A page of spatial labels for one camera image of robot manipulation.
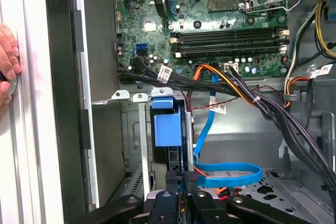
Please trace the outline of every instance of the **cable connector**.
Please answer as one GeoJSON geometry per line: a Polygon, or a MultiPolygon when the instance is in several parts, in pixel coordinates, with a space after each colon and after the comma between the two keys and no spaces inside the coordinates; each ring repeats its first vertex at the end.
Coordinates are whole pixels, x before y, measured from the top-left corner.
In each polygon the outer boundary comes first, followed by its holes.
{"type": "Polygon", "coordinates": [[[298,96],[296,94],[284,94],[283,99],[287,102],[293,102],[298,99],[298,96]]]}

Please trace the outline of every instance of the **sata port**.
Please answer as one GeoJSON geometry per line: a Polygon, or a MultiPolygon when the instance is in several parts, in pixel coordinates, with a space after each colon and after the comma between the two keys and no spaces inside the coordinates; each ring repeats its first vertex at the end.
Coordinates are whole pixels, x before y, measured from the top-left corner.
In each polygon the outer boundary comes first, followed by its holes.
{"type": "Polygon", "coordinates": [[[136,55],[147,55],[148,54],[148,50],[146,49],[140,49],[140,50],[137,50],[136,52],[136,55]]]}
{"type": "Polygon", "coordinates": [[[148,50],[148,43],[139,43],[135,45],[136,51],[146,49],[148,50]]]}

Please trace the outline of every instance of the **white label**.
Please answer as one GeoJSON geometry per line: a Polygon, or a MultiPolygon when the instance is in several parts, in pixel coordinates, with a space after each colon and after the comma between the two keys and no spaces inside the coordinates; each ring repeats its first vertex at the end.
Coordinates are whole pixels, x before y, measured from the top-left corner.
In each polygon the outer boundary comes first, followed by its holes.
{"type": "Polygon", "coordinates": [[[315,70],[311,75],[311,79],[315,79],[319,75],[320,69],[315,70]]]}
{"type": "MultiPolygon", "coordinates": [[[[216,97],[210,96],[210,103],[209,105],[215,104],[216,103],[216,97]]],[[[226,106],[223,104],[218,104],[218,105],[213,105],[209,107],[210,111],[217,112],[219,114],[226,115],[226,106]]]]}
{"type": "Polygon", "coordinates": [[[324,76],[325,74],[329,74],[330,70],[332,69],[333,64],[325,65],[321,69],[315,70],[310,78],[315,79],[317,76],[324,76]]]}
{"type": "Polygon", "coordinates": [[[160,72],[158,74],[158,81],[167,83],[172,71],[173,70],[171,68],[168,68],[165,65],[161,65],[160,72]]]}
{"type": "Polygon", "coordinates": [[[320,72],[319,72],[319,76],[325,75],[325,74],[329,74],[331,68],[332,68],[333,64],[329,64],[329,65],[325,65],[321,68],[320,72]]]}

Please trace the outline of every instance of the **cable tie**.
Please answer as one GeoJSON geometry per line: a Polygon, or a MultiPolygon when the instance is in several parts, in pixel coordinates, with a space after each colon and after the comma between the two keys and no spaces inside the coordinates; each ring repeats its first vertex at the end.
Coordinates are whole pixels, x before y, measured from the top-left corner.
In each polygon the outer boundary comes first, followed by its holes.
{"type": "Polygon", "coordinates": [[[252,103],[256,103],[256,102],[259,101],[259,100],[260,100],[260,97],[255,97],[255,98],[253,99],[252,103]]]}

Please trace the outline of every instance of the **black rubber grip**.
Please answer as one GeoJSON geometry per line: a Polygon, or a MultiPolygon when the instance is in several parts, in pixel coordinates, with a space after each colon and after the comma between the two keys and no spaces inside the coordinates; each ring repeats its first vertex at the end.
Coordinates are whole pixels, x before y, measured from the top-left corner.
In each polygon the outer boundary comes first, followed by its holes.
{"type": "Polygon", "coordinates": [[[262,224],[309,224],[309,222],[244,195],[227,200],[228,214],[262,224]]]}
{"type": "Polygon", "coordinates": [[[68,224],[113,224],[143,213],[143,200],[135,195],[122,196],[68,224]]]}

